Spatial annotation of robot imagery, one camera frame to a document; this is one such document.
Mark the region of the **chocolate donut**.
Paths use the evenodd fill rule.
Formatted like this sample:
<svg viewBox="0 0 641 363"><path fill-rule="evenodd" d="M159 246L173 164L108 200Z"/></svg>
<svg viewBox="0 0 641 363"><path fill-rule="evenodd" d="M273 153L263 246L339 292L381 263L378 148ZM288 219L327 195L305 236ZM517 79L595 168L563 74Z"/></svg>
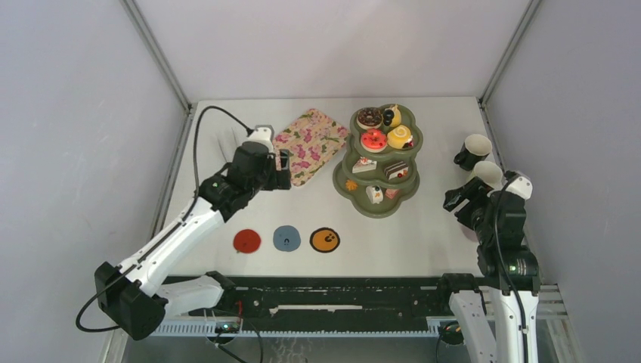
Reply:
<svg viewBox="0 0 641 363"><path fill-rule="evenodd" d="M356 113L356 124L361 129L378 129L382 125L382 111L376 107L363 107Z"/></svg>

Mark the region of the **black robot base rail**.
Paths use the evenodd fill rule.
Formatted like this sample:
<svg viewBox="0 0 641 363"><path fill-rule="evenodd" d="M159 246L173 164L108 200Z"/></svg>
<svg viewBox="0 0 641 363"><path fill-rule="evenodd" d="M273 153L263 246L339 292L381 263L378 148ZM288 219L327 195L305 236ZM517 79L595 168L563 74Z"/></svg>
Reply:
<svg viewBox="0 0 641 363"><path fill-rule="evenodd" d="M213 308L193 317L240 315L262 333L404 334L428 331L429 318L452 316L449 292L480 288L471 274L400 278L236 277Z"/></svg>

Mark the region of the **yellow pudding cake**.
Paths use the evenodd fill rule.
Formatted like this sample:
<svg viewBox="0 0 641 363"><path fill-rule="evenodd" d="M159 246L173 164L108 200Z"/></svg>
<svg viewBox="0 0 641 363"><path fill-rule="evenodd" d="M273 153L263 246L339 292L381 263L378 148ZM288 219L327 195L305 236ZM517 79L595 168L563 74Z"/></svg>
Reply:
<svg viewBox="0 0 641 363"><path fill-rule="evenodd" d="M413 147L413 133L407 126L399 125L387 133L387 145L396 150Z"/></svg>

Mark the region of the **chocolate striped cake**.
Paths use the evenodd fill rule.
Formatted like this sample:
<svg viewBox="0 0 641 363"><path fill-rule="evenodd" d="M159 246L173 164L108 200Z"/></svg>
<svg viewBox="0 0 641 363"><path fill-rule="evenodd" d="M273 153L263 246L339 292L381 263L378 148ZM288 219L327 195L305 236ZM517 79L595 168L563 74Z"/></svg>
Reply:
<svg viewBox="0 0 641 363"><path fill-rule="evenodd" d="M407 162L399 160L389 163L383 169L383 172L388 180L396 178L404 178L409 173L410 166Z"/></svg>

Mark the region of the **silver serving tongs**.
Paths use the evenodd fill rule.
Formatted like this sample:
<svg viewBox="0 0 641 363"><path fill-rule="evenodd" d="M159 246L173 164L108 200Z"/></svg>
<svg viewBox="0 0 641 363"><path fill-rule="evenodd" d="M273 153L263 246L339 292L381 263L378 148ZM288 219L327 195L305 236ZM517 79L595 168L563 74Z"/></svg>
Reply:
<svg viewBox="0 0 641 363"><path fill-rule="evenodd" d="M240 145L237 132L231 126L220 128L215 139L225 162L232 161L235 150Z"/></svg>

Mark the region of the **red donut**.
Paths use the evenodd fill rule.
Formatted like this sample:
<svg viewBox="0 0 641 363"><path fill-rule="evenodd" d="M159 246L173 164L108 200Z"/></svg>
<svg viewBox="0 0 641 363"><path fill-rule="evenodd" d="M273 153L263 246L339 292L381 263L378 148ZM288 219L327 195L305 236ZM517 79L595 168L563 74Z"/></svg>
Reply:
<svg viewBox="0 0 641 363"><path fill-rule="evenodd" d="M387 147L387 136L380 129L367 129L360 136L363 149L371 153L380 153Z"/></svg>

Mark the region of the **small orange cookie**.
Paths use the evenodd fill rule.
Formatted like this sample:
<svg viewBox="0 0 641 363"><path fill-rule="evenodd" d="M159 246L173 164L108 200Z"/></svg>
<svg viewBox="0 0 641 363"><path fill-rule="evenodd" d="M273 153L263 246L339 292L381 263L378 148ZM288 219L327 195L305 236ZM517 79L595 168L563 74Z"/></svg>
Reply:
<svg viewBox="0 0 641 363"><path fill-rule="evenodd" d="M350 192L352 192L352 191L356 191L356 190L358 189L358 183L357 183L356 181L353 181L353 180L351 180L351 179L348 179L348 180L345 182L345 188L346 188L348 191L350 191Z"/></svg>

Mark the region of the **black mug purple interior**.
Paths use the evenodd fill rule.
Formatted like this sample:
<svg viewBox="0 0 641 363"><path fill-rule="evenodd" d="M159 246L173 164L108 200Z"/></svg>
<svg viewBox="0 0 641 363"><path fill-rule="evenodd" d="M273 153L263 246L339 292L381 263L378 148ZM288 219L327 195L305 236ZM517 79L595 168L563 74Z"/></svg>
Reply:
<svg viewBox="0 0 641 363"><path fill-rule="evenodd" d="M472 229L467 228L465 225L460 225L460 230L462 231L463 235L467 240L470 240L476 244L478 243L478 238L476 236L476 233Z"/></svg>

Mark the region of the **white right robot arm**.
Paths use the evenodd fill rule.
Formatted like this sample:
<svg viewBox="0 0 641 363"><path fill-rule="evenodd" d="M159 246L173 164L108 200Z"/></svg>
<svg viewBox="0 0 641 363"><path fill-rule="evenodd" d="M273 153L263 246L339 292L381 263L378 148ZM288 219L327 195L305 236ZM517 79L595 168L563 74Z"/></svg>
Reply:
<svg viewBox="0 0 641 363"><path fill-rule="evenodd" d="M499 189L474 177L447 191L443 203L478 240L478 267L488 285L494 326L484 317L485 298L471 274L442 275L437 304L443 313L454 315L473 362L536 362L540 269L523 243L525 203L533 184L519 172L503 175Z"/></svg>

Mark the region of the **yellow fruit cake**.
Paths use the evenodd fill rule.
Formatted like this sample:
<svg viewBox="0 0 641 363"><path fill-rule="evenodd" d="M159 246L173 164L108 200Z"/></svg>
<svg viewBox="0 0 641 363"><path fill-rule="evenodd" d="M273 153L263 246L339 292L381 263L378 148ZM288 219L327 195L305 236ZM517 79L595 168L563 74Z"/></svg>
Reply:
<svg viewBox="0 0 641 363"><path fill-rule="evenodd" d="M391 128L395 128L399 126L402 122L402 114L397 104L394 104L391 107L387 107L386 109L384 109L382 116L383 116L383 124Z"/></svg>

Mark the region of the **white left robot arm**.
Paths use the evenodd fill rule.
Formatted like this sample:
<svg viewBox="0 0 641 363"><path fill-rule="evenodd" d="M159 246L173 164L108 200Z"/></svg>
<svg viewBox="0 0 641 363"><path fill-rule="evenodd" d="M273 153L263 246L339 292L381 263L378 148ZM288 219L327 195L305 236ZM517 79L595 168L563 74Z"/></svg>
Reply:
<svg viewBox="0 0 641 363"><path fill-rule="evenodd" d="M167 315L209 307L231 313L237 300L212 273L166 284L173 267L200 241L245 208L260 191L291 188L290 155L257 141L243 142L232 161L203 180L194 198L168 227L118 265L94 272L98 307L133 340L151 335Z"/></svg>

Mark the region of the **light green mug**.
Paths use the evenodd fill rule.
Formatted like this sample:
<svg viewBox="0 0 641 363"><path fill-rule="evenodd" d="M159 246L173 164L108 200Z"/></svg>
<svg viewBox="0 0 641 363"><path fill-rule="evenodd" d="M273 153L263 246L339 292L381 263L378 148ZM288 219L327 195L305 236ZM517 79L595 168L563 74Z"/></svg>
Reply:
<svg viewBox="0 0 641 363"><path fill-rule="evenodd" d="M503 187L503 171L496 163L491 161L483 160L476 163L468 175L467 181L470 182L474 178L480 178L493 189L501 189Z"/></svg>

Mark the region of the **red layered cake slice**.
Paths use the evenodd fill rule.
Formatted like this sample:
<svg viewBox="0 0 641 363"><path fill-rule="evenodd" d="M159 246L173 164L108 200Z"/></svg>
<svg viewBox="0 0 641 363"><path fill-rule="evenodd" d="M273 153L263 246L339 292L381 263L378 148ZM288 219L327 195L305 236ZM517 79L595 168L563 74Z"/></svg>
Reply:
<svg viewBox="0 0 641 363"><path fill-rule="evenodd" d="M398 195L399 191L400 191L399 189L388 188L386 189L385 197L389 199L394 199Z"/></svg>

